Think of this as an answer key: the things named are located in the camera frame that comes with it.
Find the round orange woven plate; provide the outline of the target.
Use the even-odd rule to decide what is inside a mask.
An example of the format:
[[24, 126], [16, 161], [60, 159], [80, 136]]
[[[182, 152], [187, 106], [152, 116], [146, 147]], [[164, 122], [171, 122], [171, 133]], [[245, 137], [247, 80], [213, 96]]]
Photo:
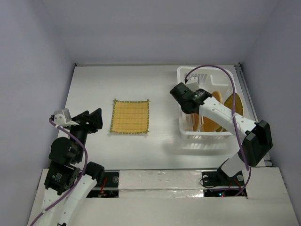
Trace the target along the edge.
[[191, 115], [192, 118], [192, 131], [197, 132], [203, 126], [203, 117], [197, 113]]

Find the square woven bamboo plate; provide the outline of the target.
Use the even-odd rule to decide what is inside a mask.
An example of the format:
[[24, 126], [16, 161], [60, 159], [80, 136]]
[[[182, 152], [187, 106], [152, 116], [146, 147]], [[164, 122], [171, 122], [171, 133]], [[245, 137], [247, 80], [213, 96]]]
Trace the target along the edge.
[[116, 134], [148, 134], [150, 123], [150, 100], [113, 100], [109, 132]]

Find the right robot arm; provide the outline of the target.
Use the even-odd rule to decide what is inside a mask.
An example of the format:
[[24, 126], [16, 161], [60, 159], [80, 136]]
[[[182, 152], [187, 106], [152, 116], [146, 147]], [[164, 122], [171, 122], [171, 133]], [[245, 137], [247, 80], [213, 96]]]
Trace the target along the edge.
[[182, 82], [171, 89], [170, 94], [184, 113], [205, 116], [237, 138], [238, 152], [217, 170], [216, 178], [220, 184], [228, 184], [244, 168], [257, 166], [273, 147], [270, 125], [266, 121], [255, 122], [233, 113], [209, 92], [203, 89], [193, 92]]

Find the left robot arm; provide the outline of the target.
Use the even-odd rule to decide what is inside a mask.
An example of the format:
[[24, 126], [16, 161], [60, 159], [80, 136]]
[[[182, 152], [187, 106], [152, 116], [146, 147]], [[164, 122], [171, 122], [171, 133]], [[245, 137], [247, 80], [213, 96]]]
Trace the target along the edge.
[[71, 117], [69, 109], [55, 111], [49, 123], [65, 133], [50, 148], [39, 215], [32, 226], [69, 226], [95, 186], [104, 181], [104, 167], [88, 161], [87, 136], [103, 127], [102, 110], [84, 111]]

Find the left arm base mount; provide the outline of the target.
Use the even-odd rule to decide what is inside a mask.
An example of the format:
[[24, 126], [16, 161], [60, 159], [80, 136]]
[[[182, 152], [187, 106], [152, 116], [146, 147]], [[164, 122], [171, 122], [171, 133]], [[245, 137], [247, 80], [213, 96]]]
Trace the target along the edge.
[[106, 171], [104, 179], [88, 193], [87, 198], [117, 198], [119, 196], [119, 171]]

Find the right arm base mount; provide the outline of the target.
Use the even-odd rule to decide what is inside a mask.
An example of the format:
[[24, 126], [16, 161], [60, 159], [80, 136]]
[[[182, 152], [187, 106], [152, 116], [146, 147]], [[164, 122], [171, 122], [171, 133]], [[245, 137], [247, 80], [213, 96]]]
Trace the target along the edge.
[[234, 176], [229, 177], [220, 169], [218, 170], [204, 170], [201, 172], [200, 184], [204, 188], [215, 188], [215, 187], [230, 187], [238, 186], [242, 187], [245, 185], [242, 171], [239, 171]]

